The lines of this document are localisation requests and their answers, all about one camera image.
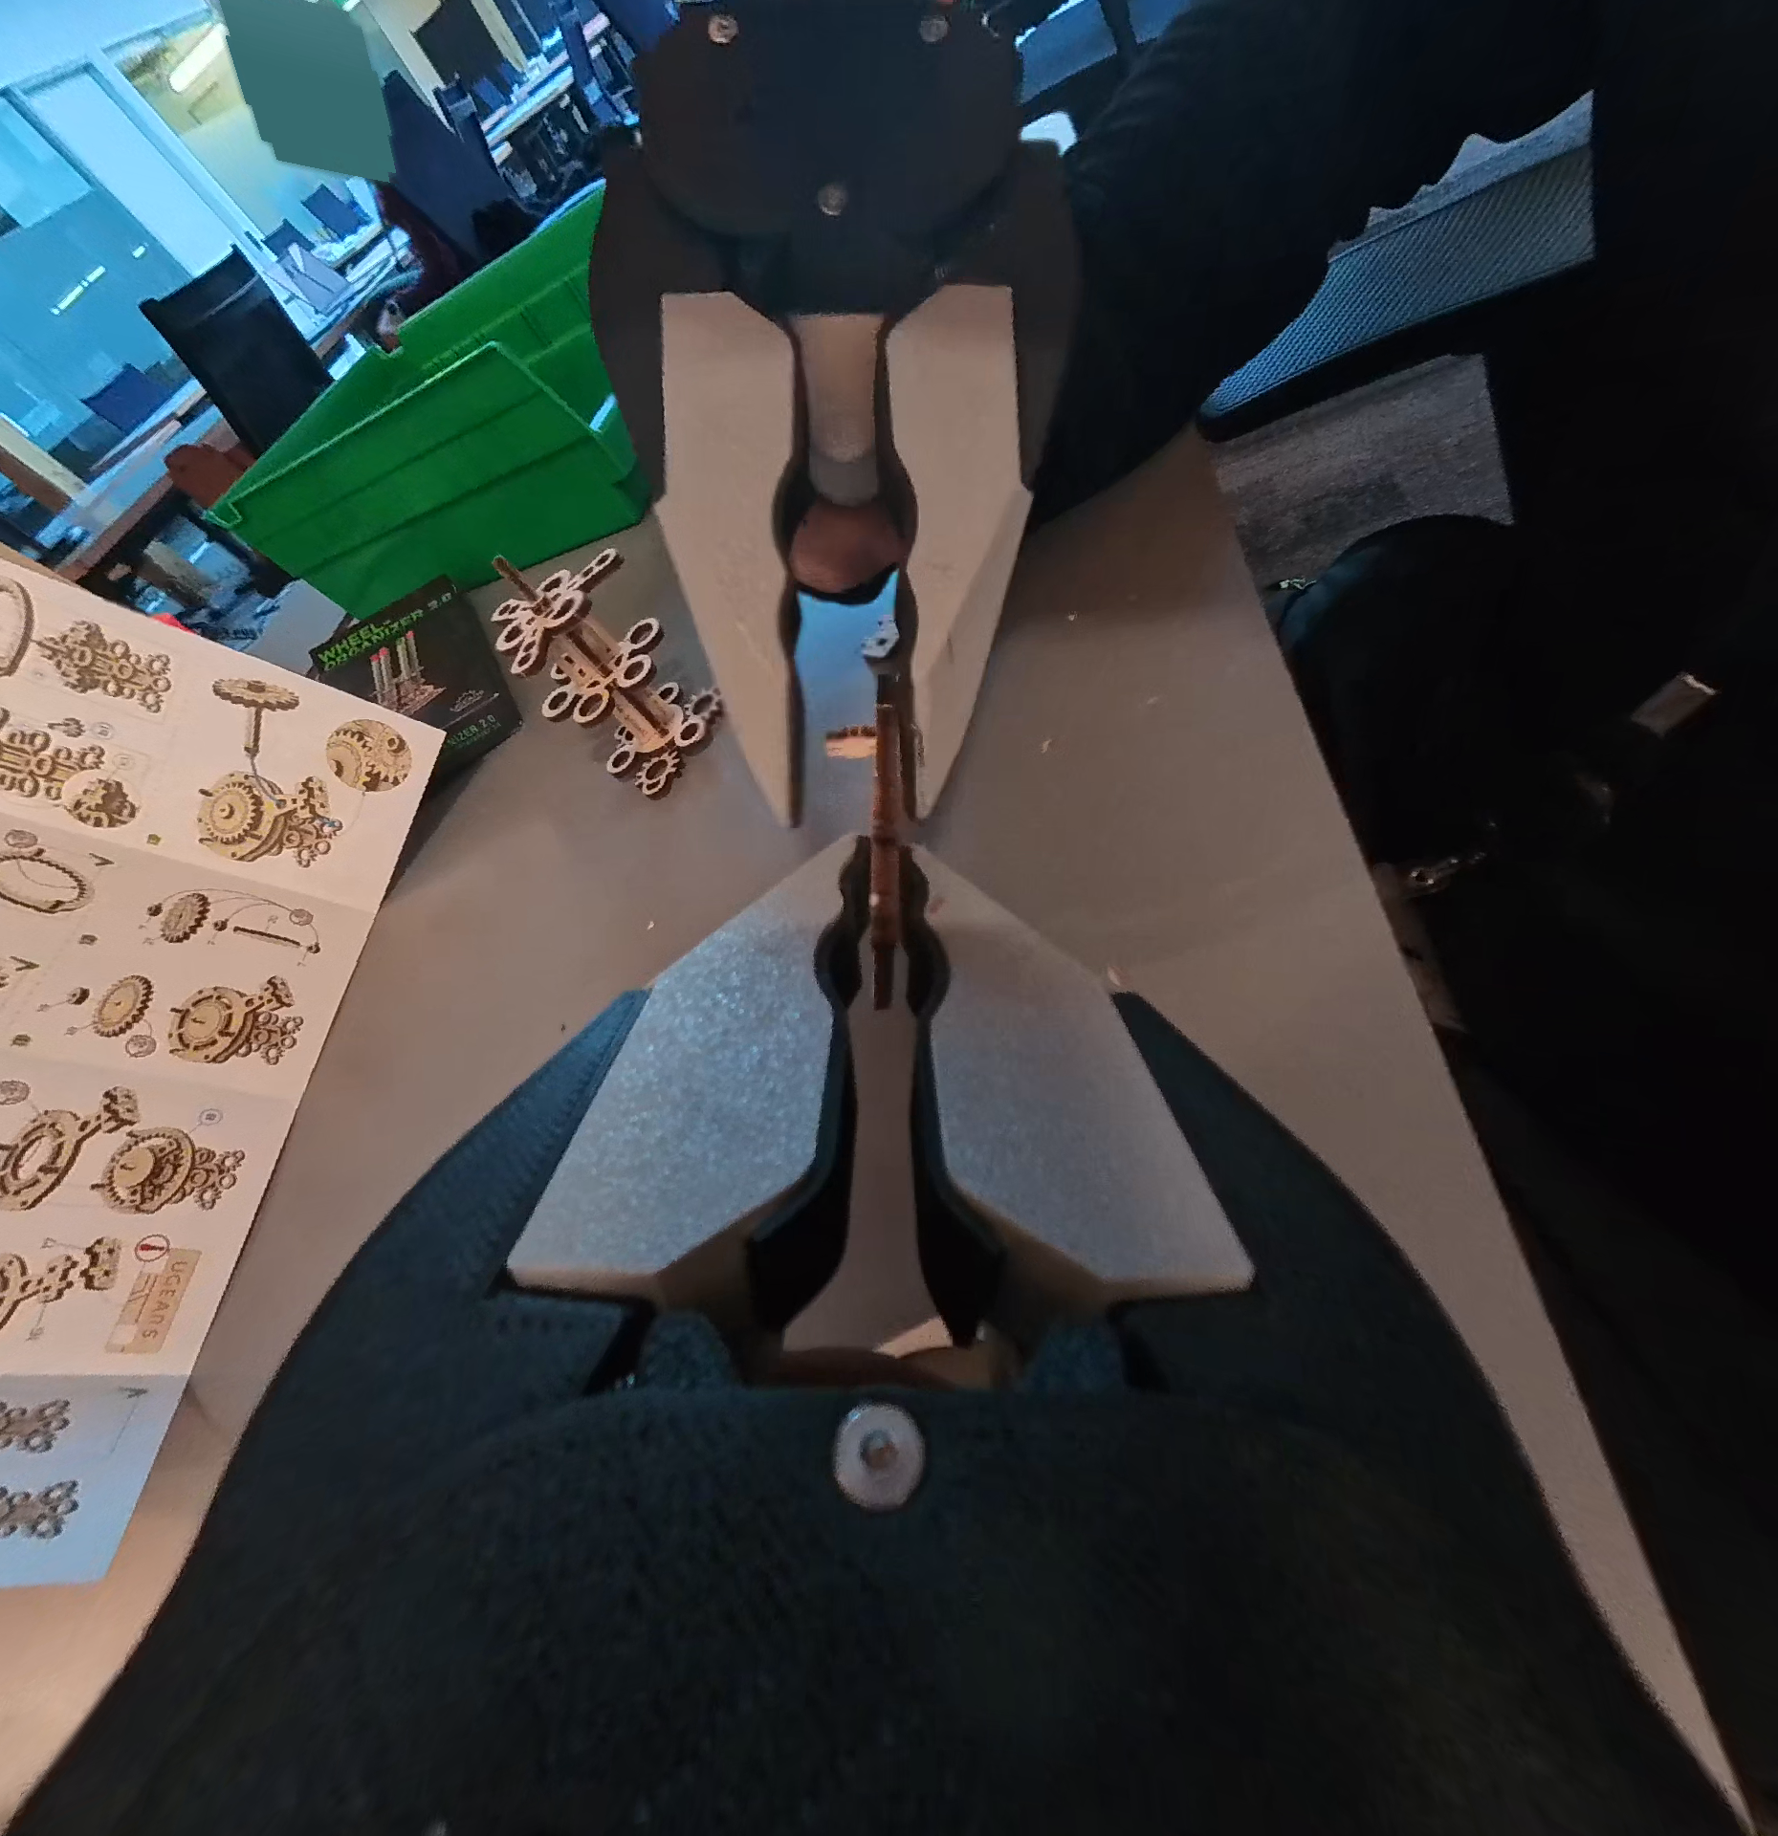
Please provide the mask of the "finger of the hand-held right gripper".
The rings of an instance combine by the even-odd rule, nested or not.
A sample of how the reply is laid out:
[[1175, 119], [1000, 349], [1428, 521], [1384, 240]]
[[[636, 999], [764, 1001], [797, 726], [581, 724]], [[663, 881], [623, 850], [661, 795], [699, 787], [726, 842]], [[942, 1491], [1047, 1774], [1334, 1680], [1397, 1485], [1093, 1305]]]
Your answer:
[[940, 288], [887, 336], [885, 380], [914, 510], [902, 569], [914, 634], [902, 676], [910, 810], [927, 821], [969, 733], [1032, 508], [1011, 290]]
[[663, 297], [663, 538], [711, 676], [766, 808], [801, 823], [801, 693], [776, 529], [799, 466], [789, 336], [730, 292]]

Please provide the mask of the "black bag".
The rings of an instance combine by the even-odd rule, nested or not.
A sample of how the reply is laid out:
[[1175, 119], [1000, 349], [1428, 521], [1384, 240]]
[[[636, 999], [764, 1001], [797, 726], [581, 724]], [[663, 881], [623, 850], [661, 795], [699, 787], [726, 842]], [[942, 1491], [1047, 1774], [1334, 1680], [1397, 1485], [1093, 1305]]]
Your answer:
[[1478, 1068], [1590, 1175], [1655, 1366], [1778, 1428], [1778, 567], [1680, 653], [1533, 657], [1516, 529], [1426, 517], [1271, 628]]

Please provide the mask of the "round wooden disc part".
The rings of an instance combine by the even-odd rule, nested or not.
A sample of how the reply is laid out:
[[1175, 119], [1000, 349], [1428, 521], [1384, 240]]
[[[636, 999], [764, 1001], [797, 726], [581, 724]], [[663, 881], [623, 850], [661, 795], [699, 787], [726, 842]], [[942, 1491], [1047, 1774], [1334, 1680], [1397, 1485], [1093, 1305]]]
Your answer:
[[871, 781], [868, 812], [868, 953], [871, 1009], [891, 1007], [904, 928], [902, 833], [917, 816], [917, 777], [923, 756], [914, 724], [906, 665], [908, 642], [896, 615], [883, 613], [860, 655], [875, 689], [871, 728]]

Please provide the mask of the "dark model kit box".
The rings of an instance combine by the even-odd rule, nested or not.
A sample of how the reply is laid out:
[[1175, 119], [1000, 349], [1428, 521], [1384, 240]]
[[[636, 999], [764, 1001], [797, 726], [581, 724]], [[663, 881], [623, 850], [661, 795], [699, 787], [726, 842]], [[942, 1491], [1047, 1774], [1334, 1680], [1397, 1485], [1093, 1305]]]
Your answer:
[[430, 578], [367, 619], [346, 617], [309, 651], [307, 676], [380, 709], [353, 724], [344, 756], [371, 762], [359, 785], [378, 791], [378, 760], [401, 764], [399, 722], [441, 735], [428, 787], [439, 791], [518, 735], [524, 718], [502, 657], [468, 596], [449, 577]]

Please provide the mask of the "green plastic bin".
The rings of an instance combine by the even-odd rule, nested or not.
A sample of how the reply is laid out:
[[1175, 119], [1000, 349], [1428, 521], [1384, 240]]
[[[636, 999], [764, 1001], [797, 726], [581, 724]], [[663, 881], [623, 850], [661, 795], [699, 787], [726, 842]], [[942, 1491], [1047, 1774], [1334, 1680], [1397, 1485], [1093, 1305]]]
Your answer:
[[545, 563], [636, 527], [648, 494], [594, 338], [449, 364], [371, 353], [246, 471], [210, 521], [371, 619], [495, 559]]
[[592, 334], [589, 265], [604, 188], [573, 198], [527, 242], [409, 318], [390, 359], [394, 381], [416, 387], [497, 349], [590, 424], [611, 397]]

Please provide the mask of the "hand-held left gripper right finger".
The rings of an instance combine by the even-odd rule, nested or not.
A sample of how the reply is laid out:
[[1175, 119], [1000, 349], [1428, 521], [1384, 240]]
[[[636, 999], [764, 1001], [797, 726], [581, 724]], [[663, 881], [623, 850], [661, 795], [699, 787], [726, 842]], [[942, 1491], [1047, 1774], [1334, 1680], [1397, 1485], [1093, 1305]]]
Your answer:
[[910, 1162], [952, 1343], [1235, 1296], [1252, 1261], [1097, 978], [917, 848]]

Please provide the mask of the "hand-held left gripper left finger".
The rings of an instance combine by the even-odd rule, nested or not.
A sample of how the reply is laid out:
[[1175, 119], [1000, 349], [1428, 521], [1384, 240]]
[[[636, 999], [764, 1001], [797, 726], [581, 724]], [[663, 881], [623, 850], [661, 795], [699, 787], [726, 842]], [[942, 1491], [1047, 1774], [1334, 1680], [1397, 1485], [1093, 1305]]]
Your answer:
[[868, 863], [833, 842], [650, 984], [508, 1256], [518, 1290], [778, 1334], [829, 1282]]

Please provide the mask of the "printed instruction sheet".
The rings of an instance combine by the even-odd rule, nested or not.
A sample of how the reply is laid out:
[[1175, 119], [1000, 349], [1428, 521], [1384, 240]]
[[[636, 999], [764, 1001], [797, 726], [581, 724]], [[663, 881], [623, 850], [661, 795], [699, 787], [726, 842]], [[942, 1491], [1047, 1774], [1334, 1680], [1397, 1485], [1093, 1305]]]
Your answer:
[[0, 1592], [112, 1567], [439, 753], [0, 559]]

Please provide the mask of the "black background office chair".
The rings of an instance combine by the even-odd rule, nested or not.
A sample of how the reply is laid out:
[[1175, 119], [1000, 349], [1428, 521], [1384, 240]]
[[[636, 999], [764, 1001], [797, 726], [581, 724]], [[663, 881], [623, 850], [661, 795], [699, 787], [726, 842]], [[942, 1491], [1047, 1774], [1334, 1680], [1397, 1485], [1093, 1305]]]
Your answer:
[[332, 387], [323, 359], [241, 251], [143, 299], [139, 313], [254, 458]]

